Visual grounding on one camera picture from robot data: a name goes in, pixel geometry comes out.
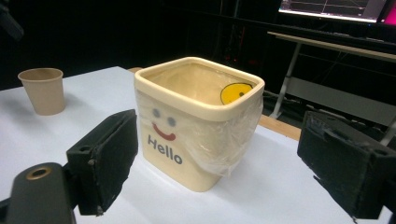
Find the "red smile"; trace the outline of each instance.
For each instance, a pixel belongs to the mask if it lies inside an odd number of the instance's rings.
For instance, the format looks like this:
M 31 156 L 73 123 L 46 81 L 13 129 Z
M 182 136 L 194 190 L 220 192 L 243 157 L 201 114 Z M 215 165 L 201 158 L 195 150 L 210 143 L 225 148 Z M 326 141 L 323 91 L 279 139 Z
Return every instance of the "red smile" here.
M 157 127 L 155 123 L 152 123 L 152 127 L 154 128 L 155 132 L 159 134 L 163 139 L 168 140 L 168 141 L 173 141 L 176 139 L 176 136 L 174 133 L 166 134 L 161 132 L 161 130 Z

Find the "paper cup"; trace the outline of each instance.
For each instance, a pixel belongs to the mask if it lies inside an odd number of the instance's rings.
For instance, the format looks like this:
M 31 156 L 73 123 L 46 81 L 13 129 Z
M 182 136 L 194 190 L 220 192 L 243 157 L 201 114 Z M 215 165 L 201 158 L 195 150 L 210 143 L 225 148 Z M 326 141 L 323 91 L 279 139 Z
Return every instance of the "paper cup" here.
M 36 68 L 18 74 L 38 115 L 55 115 L 64 110 L 63 76 L 55 68 Z

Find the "desk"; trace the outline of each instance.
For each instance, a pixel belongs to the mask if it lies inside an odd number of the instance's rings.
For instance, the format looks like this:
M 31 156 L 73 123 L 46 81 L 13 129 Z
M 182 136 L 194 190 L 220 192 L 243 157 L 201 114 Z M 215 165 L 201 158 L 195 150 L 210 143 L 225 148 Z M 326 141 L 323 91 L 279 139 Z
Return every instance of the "desk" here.
M 383 52 L 377 52 L 368 49 L 357 49 L 349 46 L 337 45 L 317 41 L 314 39 L 302 38 L 293 35 L 283 35 L 279 33 L 268 32 L 276 38 L 296 42 L 296 48 L 291 58 L 289 70 L 285 75 L 282 88 L 276 101 L 276 106 L 271 118 L 277 119 L 280 115 L 280 107 L 286 93 L 298 96 L 310 102 L 345 112 L 361 119 L 367 119 L 389 127 L 388 133 L 381 141 L 381 144 L 387 145 L 391 138 L 396 134 L 396 105 L 388 105 L 358 95 L 350 94 L 344 91 L 324 87 L 319 84 L 308 82 L 292 76 L 294 65 L 302 45 L 310 45 L 323 49 L 332 49 L 345 53 L 356 54 L 368 58 L 383 60 L 396 63 L 396 55 Z
M 38 116 L 23 88 L 0 91 L 0 200 L 14 177 L 65 152 L 114 113 L 137 108 L 133 73 L 119 67 L 64 79 L 66 109 Z M 258 126 L 247 154 L 211 190 L 192 192 L 148 163 L 141 147 L 117 200 L 102 217 L 77 223 L 353 223 L 297 156 L 298 142 Z M 384 208 L 379 220 L 387 223 Z

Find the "white table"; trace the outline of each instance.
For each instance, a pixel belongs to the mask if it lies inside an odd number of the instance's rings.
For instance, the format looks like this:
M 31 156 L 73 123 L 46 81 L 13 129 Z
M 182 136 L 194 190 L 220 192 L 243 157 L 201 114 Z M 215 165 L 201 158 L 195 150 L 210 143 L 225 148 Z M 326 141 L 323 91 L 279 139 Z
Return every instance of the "white table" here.
M 0 200 L 33 165 L 67 163 L 65 152 L 107 116 L 137 108 L 133 74 L 119 67 L 64 79 L 66 109 L 38 116 L 23 88 L 0 91 Z M 102 217 L 77 223 L 353 223 L 297 156 L 298 142 L 261 126 L 229 177 L 210 191 L 180 186 L 139 154 L 118 199 Z M 387 223 L 384 208 L 379 220 Z

